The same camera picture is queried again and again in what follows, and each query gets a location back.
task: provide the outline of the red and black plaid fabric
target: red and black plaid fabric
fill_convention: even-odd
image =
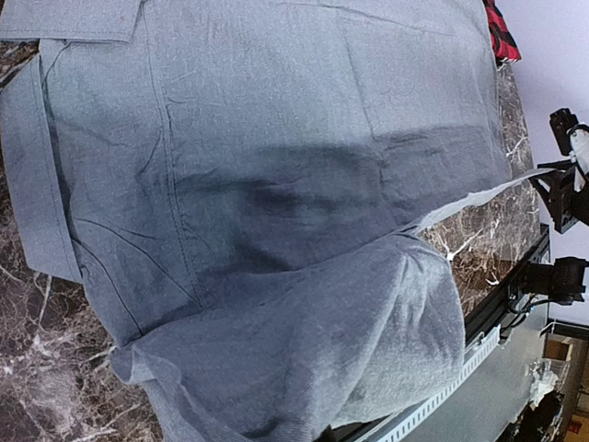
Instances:
[[[489,30],[495,51],[495,59],[498,63],[513,63],[522,59],[517,49],[514,37],[509,33],[502,13],[495,5],[495,0],[483,0],[487,17],[489,18]]]

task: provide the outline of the gray fabric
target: gray fabric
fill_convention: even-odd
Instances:
[[[305,442],[458,376],[449,266],[399,231],[509,179],[479,0],[41,3],[0,18],[41,38],[0,98],[20,233],[167,440]]]

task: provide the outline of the marble table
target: marble table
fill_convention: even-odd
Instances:
[[[34,44],[0,42],[0,88],[35,53]],[[505,155],[519,174],[532,167],[525,121],[511,70],[499,77]],[[524,183],[422,237],[452,261],[468,314],[538,234],[537,197]],[[0,164],[0,440],[161,441],[144,393],[112,374],[112,349],[80,285],[25,264]]]

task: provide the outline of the white perforated rail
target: white perforated rail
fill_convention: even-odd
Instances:
[[[423,402],[407,417],[395,425],[399,416],[385,419],[378,426],[363,436],[360,436],[354,442],[399,442],[419,424],[421,424],[429,415],[431,415],[446,399],[460,387],[465,380],[487,359],[491,352],[499,344],[500,327],[494,328],[489,335],[481,339],[478,343],[467,350],[465,355],[465,364],[462,367],[459,379],[444,391],[436,394],[429,400]]]

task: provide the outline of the white robot part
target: white robot part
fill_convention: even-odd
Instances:
[[[576,162],[579,169],[575,174],[574,187],[578,192],[586,184],[589,176],[589,127],[581,125],[571,134],[571,161]]]

